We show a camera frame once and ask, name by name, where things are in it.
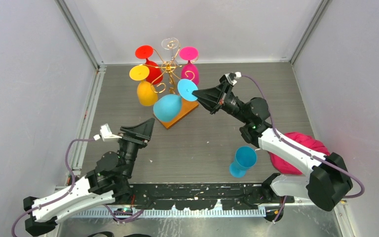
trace white wall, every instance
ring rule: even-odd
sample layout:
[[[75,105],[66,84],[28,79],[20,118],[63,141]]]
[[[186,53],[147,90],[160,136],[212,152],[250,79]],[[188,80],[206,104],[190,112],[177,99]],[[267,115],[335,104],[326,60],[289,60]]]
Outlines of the white wall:
[[[95,71],[53,0],[0,0],[0,237],[66,178]],[[18,236],[29,236],[24,219]]]
[[[75,0],[106,64],[139,63],[164,38],[195,46],[200,62],[288,61],[320,0]]]
[[[294,68],[316,135],[366,186],[358,236],[379,236],[379,1],[332,1]]]

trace orange wooden block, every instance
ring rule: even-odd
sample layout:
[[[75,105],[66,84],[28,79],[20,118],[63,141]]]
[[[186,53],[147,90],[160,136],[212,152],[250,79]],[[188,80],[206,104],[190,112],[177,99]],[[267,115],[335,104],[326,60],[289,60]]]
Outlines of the orange wooden block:
[[[196,101],[190,102],[188,100],[182,99],[182,109],[179,112],[179,114],[170,122],[162,122],[162,121],[159,121],[159,122],[166,128],[166,130],[168,130],[172,126],[174,126],[177,122],[179,122],[181,119],[183,119],[185,116],[190,114],[193,110],[195,110],[198,107],[198,105],[199,103]]]

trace gray floor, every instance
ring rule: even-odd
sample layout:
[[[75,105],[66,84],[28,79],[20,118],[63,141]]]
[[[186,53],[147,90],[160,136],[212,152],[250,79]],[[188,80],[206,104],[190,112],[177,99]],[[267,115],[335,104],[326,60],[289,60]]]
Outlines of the gray floor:
[[[289,63],[197,64],[198,88],[219,84],[219,78],[240,71],[256,78],[268,99],[277,128],[285,133],[298,131],[312,134],[300,92]],[[109,66],[92,124],[97,134],[108,123],[113,133],[121,126],[136,125],[152,118],[152,107],[140,105],[138,82],[129,78],[132,66]],[[241,79],[233,89],[242,101],[260,96],[249,79]],[[241,179],[228,171],[236,149],[246,145],[238,130],[243,124],[223,111],[210,115],[199,106],[169,130],[156,121],[152,140],[139,151],[131,183],[174,182],[261,182],[276,172],[269,154],[257,151],[257,164]],[[107,151],[116,151],[116,143],[89,143],[82,175],[95,168],[96,161]]]
[[[63,222],[59,237],[87,237],[109,231],[115,237],[146,234],[152,237],[341,237],[334,211],[316,206],[286,206],[276,225],[264,218],[138,219],[117,225],[112,219],[77,219]]]

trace red cloth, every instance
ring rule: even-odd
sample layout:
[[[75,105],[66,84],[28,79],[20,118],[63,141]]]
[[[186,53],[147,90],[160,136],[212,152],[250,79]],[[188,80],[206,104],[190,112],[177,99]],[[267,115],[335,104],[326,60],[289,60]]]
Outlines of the red cloth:
[[[317,152],[324,153],[326,155],[329,155],[328,149],[323,145],[321,141],[313,139],[311,136],[304,135],[299,132],[289,132],[284,134],[288,138],[293,139],[294,141],[302,144],[303,146],[312,149]],[[295,174],[295,175],[302,175],[301,171],[299,171],[297,168],[286,162],[285,160],[281,159],[280,157],[269,153],[271,156],[271,163],[274,165],[274,167],[280,171],[282,174]]]

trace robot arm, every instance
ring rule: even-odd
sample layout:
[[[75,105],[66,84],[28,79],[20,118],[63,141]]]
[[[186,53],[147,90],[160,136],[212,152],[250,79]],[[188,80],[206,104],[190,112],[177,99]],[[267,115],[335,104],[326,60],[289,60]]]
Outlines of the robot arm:
[[[236,97],[233,86],[240,73],[223,75],[216,87],[195,90],[197,101],[215,114],[222,109],[245,125],[239,131],[243,139],[257,148],[272,152],[299,169],[304,176],[272,174],[262,183],[265,197],[296,196],[312,200],[323,210],[331,211],[352,189],[351,178],[321,163],[321,158],[347,171],[343,158],[336,153],[329,156],[315,152],[289,139],[265,120],[270,117],[264,98],[255,97],[244,103]]]
[[[47,197],[25,198],[25,211],[38,207],[30,212],[30,217],[25,221],[26,231],[32,236],[40,236],[79,212],[102,204],[129,200],[132,192],[128,179],[131,178],[138,150],[146,147],[152,137],[153,125],[154,118],[151,118],[137,126],[121,127],[118,135],[112,135],[108,126],[102,126],[100,136],[104,141],[116,140],[119,150],[103,154],[96,168],[76,181],[63,199],[55,201],[66,194],[71,186]]]

